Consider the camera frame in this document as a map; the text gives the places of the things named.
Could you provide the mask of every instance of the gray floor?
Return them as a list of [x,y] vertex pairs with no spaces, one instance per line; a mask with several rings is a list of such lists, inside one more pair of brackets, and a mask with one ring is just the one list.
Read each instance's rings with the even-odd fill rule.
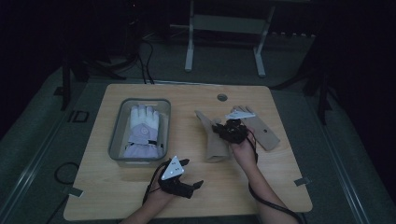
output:
[[[256,75],[249,43],[234,46],[216,43],[219,47],[214,47],[213,42],[208,41],[208,44],[207,39],[200,38],[195,46],[193,70],[185,73],[187,47],[183,41],[186,36],[183,32],[175,34],[169,42],[162,42],[155,35],[146,38],[154,48],[148,67],[156,83],[273,86],[295,75],[313,40],[303,36],[269,36],[262,55],[267,77],[260,78]],[[143,44],[144,62],[149,53],[149,45]],[[8,205],[10,198],[18,199],[10,206],[13,209],[8,223],[45,223],[50,218],[65,196],[61,193],[64,185],[53,177],[55,170],[64,162],[80,162],[106,86],[115,82],[142,83],[139,66],[136,64],[118,71],[121,76],[128,77],[125,81],[101,77],[94,71],[88,83],[73,81],[73,100],[64,112],[60,111],[62,99],[52,95],[61,85],[61,72],[49,77],[1,142],[0,203]],[[328,125],[321,125],[316,116],[318,97],[305,97],[303,85],[301,81],[285,90],[272,91],[272,94],[301,172],[312,181],[307,188],[314,206],[312,211],[304,214],[307,223],[395,223],[394,203],[384,190],[347,115],[329,98],[332,110],[326,114]],[[73,110],[89,112],[87,122],[68,121]],[[37,157],[41,159],[37,160],[41,165],[35,169],[30,161]],[[32,170],[37,172],[26,181],[31,185],[22,188],[24,191],[20,193],[13,192],[21,174]],[[72,181],[76,170],[67,166],[61,175]],[[63,210],[64,205],[51,223],[71,223],[63,219]],[[117,223],[117,220],[78,223]],[[259,221],[255,216],[246,216],[154,219],[152,223]]]

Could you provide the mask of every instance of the person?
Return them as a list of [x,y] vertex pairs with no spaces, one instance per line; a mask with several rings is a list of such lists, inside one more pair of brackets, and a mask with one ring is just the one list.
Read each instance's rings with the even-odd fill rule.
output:
[[[253,130],[249,129],[250,132],[247,136],[248,140],[245,139],[241,144],[230,144],[230,148],[233,151],[233,156],[242,170],[245,172],[249,185],[253,189],[256,195],[264,199],[267,202],[274,203],[276,205],[287,208],[286,205],[277,197],[276,193],[272,190],[265,177],[262,175],[259,167],[256,164],[255,152],[252,150],[251,142],[254,141]],[[148,223],[152,218],[157,216],[169,202],[172,201],[175,195],[168,194],[160,189],[157,181],[158,175],[154,180],[154,189],[148,195],[146,202],[130,216],[125,218],[121,224],[144,224]],[[270,206],[257,202],[259,215],[262,223],[270,224],[295,224],[298,223],[297,219],[278,211]]]

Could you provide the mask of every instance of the clear plastic container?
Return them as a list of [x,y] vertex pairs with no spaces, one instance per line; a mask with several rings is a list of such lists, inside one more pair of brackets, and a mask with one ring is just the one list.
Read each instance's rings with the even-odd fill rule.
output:
[[[131,108],[134,105],[150,105],[160,114],[160,126],[157,139],[157,147],[163,149],[163,155],[160,158],[125,158],[123,156],[125,148],[128,146],[128,138],[131,134],[129,120],[131,117]],[[165,160],[168,151],[170,117],[171,104],[165,99],[126,99],[120,106],[110,147],[108,149],[108,155],[121,167],[159,166]]]

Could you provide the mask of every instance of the metal frame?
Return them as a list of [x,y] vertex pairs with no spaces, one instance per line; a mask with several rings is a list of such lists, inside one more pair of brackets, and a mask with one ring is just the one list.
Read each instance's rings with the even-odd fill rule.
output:
[[274,16],[274,11],[275,6],[272,6],[266,20],[200,15],[194,14],[194,0],[190,0],[189,45],[187,46],[185,71],[190,72],[192,70],[194,30],[210,30],[261,35],[259,44],[253,48],[253,53],[256,60],[257,73],[259,77],[265,77],[262,48],[265,37],[268,35],[268,29]]

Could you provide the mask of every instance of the table surface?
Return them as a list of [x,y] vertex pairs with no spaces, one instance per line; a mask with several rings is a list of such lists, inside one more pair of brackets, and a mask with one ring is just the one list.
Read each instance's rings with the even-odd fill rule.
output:
[[[218,94],[228,96],[221,102]],[[290,142],[283,128],[271,92],[258,86],[139,85],[111,84],[107,87],[74,188],[84,190],[80,197],[69,197],[67,220],[120,219],[129,216],[142,203],[155,168],[121,168],[107,150],[122,101],[128,98],[167,99],[172,106],[168,154],[190,159],[182,181],[204,180],[191,199],[175,198],[157,217],[209,217],[257,213],[248,192],[248,181],[234,158],[205,162],[206,133],[194,110],[208,118],[224,118],[234,105],[249,105],[280,139],[278,146],[264,151],[258,144],[258,165],[279,198],[295,212],[312,209]]]

